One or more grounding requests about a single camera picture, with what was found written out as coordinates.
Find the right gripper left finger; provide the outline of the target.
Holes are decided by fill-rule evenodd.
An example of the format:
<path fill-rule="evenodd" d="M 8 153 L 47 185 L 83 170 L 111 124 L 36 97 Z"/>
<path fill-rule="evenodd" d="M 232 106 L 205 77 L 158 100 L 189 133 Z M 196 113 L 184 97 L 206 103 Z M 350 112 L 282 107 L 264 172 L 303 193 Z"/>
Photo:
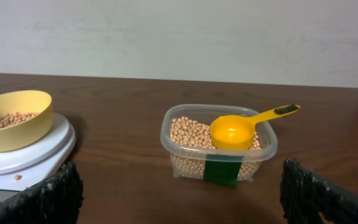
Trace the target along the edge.
<path fill-rule="evenodd" d="M 76 224 L 83 181 L 74 162 L 53 176 L 0 202 L 0 224 Z"/>

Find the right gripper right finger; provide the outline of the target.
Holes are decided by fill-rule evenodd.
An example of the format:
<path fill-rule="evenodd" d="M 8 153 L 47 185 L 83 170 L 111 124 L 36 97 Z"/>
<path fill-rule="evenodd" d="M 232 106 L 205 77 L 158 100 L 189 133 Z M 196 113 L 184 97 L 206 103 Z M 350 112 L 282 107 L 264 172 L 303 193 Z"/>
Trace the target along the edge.
<path fill-rule="evenodd" d="M 288 223 L 358 223 L 358 195 L 330 182 L 298 160 L 283 162 L 280 203 Z"/>

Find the yellow measuring scoop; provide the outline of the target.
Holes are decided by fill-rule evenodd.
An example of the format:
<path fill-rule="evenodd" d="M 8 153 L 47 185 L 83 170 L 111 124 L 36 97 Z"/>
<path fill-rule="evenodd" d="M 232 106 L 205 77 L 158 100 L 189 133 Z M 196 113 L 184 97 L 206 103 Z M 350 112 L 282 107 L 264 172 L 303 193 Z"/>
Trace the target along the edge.
<path fill-rule="evenodd" d="M 274 108 L 254 116 L 225 115 L 210 126 L 212 142 L 218 149 L 248 150 L 253 143 L 256 124 L 293 114 L 300 105 Z"/>

